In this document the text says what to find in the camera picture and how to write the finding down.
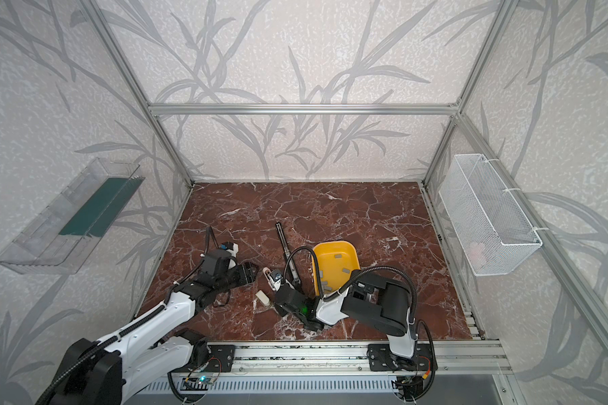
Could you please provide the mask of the beige mini stapler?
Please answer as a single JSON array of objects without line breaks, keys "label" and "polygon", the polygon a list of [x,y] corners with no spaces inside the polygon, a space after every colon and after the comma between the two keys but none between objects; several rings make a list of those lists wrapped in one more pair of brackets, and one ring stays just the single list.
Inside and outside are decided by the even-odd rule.
[{"label": "beige mini stapler", "polygon": [[268,295],[265,294],[265,292],[263,292],[262,290],[259,290],[256,293],[256,297],[258,299],[258,301],[265,307],[270,307],[271,306],[271,301],[270,298],[268,297]]}]

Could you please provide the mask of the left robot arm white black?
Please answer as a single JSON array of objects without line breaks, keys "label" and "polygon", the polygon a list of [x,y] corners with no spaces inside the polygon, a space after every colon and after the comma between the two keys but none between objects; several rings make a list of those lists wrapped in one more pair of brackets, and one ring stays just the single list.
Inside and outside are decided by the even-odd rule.
[{"label": "left robot arm white black", "polygon": [[213,305],[218,295],[255,281],[258,266],[241,263],[237,253],[233,242],[206,251],[152,309],[96,341],[76,341],[37,402],[123,404],[161,376],[207,364],[206,337],[189,329],[170,333]]}]

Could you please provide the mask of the black metal stapler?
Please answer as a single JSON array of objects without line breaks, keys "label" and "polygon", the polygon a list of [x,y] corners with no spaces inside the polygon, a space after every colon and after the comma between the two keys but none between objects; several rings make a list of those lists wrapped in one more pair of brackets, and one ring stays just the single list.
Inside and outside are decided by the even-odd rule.
[{"label": "black metal stapler", "polygon": [[[277,230],[277,234],[278,237],[280,239],[280,243],[282,245],[283,251],[284,251],[284,258],[285,261],[289,260],[290,257],[290,248],[288,245],[288,242],[285,238],[285,231],[283,229],[283,225],[280,222],[277,222],[275,224],[275,228]],[[293,260],[291,260],[289,263],[287,263],[287,268],[290,272],[290,276],[292,277],[292,283],[294,284],[295,287],[301,287],[302,286],[302,281],[299,277],[299,274],[297,272],[297,267],[295,265],[295,262]]]}]

